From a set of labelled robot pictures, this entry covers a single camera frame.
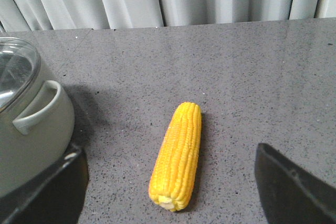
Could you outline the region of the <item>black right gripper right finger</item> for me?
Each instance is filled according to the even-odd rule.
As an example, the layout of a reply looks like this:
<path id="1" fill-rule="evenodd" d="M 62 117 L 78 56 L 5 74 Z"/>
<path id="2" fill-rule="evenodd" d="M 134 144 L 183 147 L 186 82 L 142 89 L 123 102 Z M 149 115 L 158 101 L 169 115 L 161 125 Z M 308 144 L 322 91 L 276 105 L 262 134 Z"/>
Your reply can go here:
<path id="1" fill-rule="evenodd" d="M 269 144 L 257 146 L 255 179 L 268 223 L 335 223 L 335 188 Z"/>

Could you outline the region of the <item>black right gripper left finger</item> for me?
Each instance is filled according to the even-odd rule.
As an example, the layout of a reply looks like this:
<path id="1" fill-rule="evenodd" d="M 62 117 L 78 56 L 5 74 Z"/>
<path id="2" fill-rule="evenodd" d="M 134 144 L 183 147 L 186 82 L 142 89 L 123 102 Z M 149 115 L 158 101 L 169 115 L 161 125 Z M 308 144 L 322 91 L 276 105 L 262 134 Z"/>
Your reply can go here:
<path id="1" fill-rule="evenodd" d="M 88 181 L 85 151 L 70 144 L 55 163 L 1 198 L 1 223 L 77 223 Z"/>

